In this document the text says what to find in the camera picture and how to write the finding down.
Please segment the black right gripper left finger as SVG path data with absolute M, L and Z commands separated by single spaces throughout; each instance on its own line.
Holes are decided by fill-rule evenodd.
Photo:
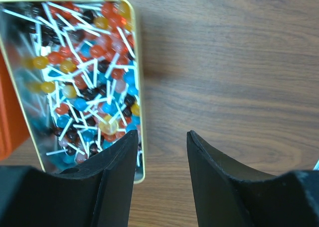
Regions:
M 31 166 L 1 166 L 1 226 L 127 226 L 138 140 L 137 131 L 130 131 L 108 149 L 60 174 Z

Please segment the orange tin of lollipops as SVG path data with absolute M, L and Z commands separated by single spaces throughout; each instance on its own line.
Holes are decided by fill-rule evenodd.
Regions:
M 0 57 L 0 159 L 8 158 L 29 138 L 4 58 Z

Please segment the gold tin of lollipops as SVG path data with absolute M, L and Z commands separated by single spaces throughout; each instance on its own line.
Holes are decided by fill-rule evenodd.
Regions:
M 41 168 L 59 173 L 138 133 L 141 48 L 128 0 L 1 0 L 0 47 Z

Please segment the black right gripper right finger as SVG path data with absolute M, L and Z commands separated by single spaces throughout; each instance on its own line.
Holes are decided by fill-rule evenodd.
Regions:
M 279 176 L 248 167 L 207 143 L 186 138 L 197 223 L 200 227 L 316 227 L 319 173 Z

